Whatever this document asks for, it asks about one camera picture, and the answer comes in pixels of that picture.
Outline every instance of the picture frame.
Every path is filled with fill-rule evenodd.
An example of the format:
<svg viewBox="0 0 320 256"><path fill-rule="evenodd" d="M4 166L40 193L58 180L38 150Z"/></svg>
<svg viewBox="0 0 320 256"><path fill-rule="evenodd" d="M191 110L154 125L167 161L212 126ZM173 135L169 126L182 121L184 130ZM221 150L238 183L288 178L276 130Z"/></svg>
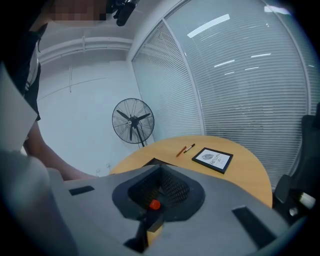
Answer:
<svg viewBox="0 0 320 256"><path fill-rule="evenodd" d="M192 158L192 161L221 174L225 174L233 156L234 155L230 153L204 147Z"/></svg>

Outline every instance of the standing fan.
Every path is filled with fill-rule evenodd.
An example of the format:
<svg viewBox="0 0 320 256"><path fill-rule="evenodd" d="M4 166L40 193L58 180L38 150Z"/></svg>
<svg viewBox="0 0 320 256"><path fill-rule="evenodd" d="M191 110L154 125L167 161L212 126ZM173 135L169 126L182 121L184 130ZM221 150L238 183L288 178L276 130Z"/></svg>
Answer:
<svg viewBox="0 0 320 256"><path fill-rule="evenodd" d="M121 101L113 110L112 125L115 133L131 144L144 142L154 130L155 119L146 103L137 98Z"/></svg>

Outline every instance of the person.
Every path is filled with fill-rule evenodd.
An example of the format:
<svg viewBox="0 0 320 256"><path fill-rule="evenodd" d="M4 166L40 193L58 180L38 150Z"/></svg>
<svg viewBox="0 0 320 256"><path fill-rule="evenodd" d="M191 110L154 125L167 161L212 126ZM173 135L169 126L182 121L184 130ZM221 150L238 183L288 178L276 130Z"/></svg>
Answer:
<svg viewBox="0 0 320 256"><path fill-rule="evenodd" d="M76 5L75 0L47 0L31 28L10 51L6 68L11 79L24 99L38 114L35 123L28 133L23 147L28 156L38 158L47 168L57 169L65 181L90 179L94 176L86 174L59 157L44 141L38 125L41 119L38 111L37 97L41 64L37 58L39 42L51 21L65 24L83 21L80 26L92 25L99 20L99 15L106 13L106 0L84 0Z"/></svg>

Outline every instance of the curved desk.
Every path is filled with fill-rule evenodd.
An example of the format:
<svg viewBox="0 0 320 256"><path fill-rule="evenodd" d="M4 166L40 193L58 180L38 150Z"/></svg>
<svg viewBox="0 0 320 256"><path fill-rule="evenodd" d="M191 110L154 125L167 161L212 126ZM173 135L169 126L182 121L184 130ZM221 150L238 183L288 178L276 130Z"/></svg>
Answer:
<svg viewBox="0 0 320 256"><path fill-rule="evenodd" d="M193 143L195 146L192 149L176 157L184 146L188 148ZM192 158L203 148L233 154L225 174L192 161ZM270 208L272 207L272 189L264 166L248 149L231 140L203 135L164 139L132 153L115 166L110 174L119 174L140 168L153 158L233 182Z"/></svg>

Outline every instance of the window blinds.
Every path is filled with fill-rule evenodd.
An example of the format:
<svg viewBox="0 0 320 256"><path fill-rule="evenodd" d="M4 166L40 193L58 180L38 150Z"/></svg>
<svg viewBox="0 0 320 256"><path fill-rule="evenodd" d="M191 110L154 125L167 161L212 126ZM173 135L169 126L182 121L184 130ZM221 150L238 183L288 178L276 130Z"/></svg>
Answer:
<svg viewBox="0 0 320 256"><path fill-rule="evenodd" d="M207 135L253 152L274 188L295 163L307 113L302 62L262 1L191 0L166 17L198 89Z"/></svg>
<svg viewBox="0 0 320 256"><path fill-rule="evenodd" d="M154 115L154 139L201 135L198 98L178 46L163 22L145 40L132 64L142 100Z"/></svg>

